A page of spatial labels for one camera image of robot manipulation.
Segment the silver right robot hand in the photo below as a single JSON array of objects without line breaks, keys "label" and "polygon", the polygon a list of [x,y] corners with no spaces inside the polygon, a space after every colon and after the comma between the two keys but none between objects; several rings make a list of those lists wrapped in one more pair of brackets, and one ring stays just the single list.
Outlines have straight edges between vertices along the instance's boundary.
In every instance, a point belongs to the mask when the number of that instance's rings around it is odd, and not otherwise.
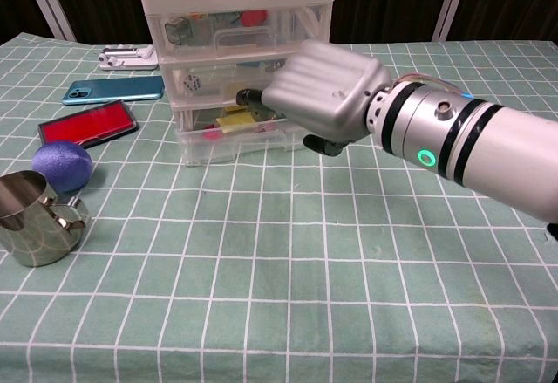
[{"label": "silver right robot hand", "polygon": [[267,110],[284,117],[309,132],[303,138],[308,149],[337,156],[370,134],[369,106],[391,86],[391,74],[379,60],[308,39],[267,87],[239,91],[236,104],[255,114]]}]

